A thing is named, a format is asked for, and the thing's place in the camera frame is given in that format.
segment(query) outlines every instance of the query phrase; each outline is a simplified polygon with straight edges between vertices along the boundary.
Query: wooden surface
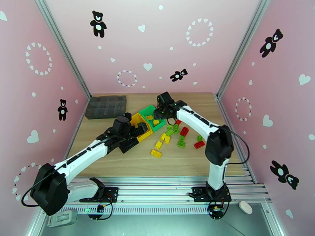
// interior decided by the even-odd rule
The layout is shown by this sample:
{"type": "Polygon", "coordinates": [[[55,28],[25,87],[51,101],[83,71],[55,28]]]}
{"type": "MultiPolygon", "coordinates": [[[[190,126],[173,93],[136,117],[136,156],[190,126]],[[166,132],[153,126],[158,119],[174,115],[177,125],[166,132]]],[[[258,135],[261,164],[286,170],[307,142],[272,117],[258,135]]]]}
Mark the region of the wooden surface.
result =
{"type": "MultiPolygon", "coordinates": [[[[127,112],[135,114],[149,105],[156,106],[158,94],[123,94],[127,96],[127,112]]],[[[224,124],[215,99],[210,93],[172,93],[172,98],[185,101],[194,111],[219,125],[224,124]]],[[[84,117],[74,140],[69,156],[74,155],[89,145],[95,138],[112,126],[114,119],[88,120],[84,117]]],[[[177,146],[179,134],[173,134],[170,144],[163,143],[161,158],[150,155],[160,135],[166,131],[166,125],[144,139],[125,154],[120,149],[99,159],[82,171],[79,177],[151,177],[151,176],[208,176],[209,161],[205,156],[205,147],[195,149],[197,132],[190,127],[185,139],[186,148],[177,146]]],[[[239,162],[236,151],[232,153],[230,162],[239,162]]],[[[226,175],[244,175],[241,165],[229,165],[226,175]]]]}

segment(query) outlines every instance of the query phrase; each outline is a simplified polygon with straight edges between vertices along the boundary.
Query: pink backdrop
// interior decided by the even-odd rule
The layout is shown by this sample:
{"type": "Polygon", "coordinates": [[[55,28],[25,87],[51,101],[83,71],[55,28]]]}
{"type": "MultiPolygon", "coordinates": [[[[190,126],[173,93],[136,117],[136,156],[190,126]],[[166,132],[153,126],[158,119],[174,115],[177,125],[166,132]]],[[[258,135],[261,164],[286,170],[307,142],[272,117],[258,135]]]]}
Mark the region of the pink backdrop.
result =
{"type": "Polygon", "coordinates": [[[63,160],[87,97],[34,0],[0,0],[0,33],[0,228],[25,235],[34,209],[20,199],[41,165],[63,160]]]}
{"type": "Polygon", "coordinates": [[[223,95],[233,126],[250,146],[254,174],[290,236],[315,229],[314,7],[315,0],[271,0],[223,95]],[[260,48],[278,28],[283,38],[262,58],[260,48]],[[299,179],[296,190],[271,172],[273,160],[299,179]]]}
{"type": "Polygon", "coordinates": [[[92,94],[216,92],[259,2],[46,1],[92,94]],[[93,34],[93,10],[104,15],[104,38],[93,34]]]}

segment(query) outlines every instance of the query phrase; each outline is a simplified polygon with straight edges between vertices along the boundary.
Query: yellow container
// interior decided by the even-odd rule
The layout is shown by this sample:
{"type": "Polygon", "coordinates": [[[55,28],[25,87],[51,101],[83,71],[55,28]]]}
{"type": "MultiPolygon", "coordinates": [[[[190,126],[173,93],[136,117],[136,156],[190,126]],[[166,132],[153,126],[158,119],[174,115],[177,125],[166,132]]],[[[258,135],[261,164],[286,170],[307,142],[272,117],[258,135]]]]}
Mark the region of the yellow container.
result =
{"type": "Polygon", "coordinates": [[[148,127],[148,130],[144,134],[142,134],[141,136],[137,137],[139,142],[143,141],[149,135],[153,134],[153,130],[152,130],[150,124],[139,113],[134,114],[131,118],[131,121],[130,121],[131,125],[135,125],[136,127],[138,127],[138,123],[140,123],[140,122],[144,122],[146,124],[146,126],[148,127]]]}

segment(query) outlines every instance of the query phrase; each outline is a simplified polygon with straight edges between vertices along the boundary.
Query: red block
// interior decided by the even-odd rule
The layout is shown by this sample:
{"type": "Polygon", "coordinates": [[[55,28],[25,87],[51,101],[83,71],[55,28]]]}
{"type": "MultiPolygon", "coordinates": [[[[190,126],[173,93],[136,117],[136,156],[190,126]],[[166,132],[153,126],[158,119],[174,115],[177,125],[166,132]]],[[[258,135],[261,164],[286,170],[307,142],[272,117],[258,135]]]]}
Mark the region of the red block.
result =
{"type": "Polygon", "coordinates": [[[194,144],[194,147],[196,149],[199,149],[199,148],[203,147],[204,145],[205,145],[205,143],[203,141],[199,141],[196,144],[194,144]]]}
{"type": "Polygon", "coordinates": [[[182,121],[180,121],[180,120],[178,120],[178,119],[177,119],[177,121],[176,121],[176,123],[175,123],[175,124],[176,124],[176,125],[180,125],[180,124],[181,124],[181,122],[182,122],[182,121]]]}
{"type": "Polygon", "coordinates": [[[189,129],[187,127],[184,127],[182,131],[180,132],[180,135],[186,137],[188,132],[189,132],[189,129]]]}

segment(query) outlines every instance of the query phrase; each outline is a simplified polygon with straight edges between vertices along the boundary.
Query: black cable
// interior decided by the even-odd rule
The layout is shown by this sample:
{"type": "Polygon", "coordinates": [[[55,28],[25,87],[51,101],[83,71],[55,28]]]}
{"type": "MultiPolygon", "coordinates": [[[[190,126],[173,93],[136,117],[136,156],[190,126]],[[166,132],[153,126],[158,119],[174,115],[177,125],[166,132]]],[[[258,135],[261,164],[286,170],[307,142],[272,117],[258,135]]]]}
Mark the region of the black cable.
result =
{"type": "Polygon", "coordinates": [[[226,165],[228,165],[228,164],[245,164],[245,163],[249,160],[249,156],[250,156],[249,147],[248,147],[248,144],[246,143],[246,141],[245,141],[241,136],[239,136],[238,134],[236,134],[236,133],[233,132],[233,131],[230,131],[230,130],[228,130],[228,129],[225,129],[225,128],[221,127],[221,126],[216,126],[216,125],[212,125],[212,124],[210,125],[210,127],[213,127],[213,126],[216,127],[216,128],[219,128],[219,129],[221,129],[221,130],[227,131],[227,132],[229,132],[229,133],[232,133],[233,135],[237,136],[241,141],[243,141],[243,143],[245,144],[245,146],[246,146],[246,148],[247,148],[248,155],[247,155],[247,158],[246,158],[245,161],[239,162],[239,163],[227,163],[226,165]]]}

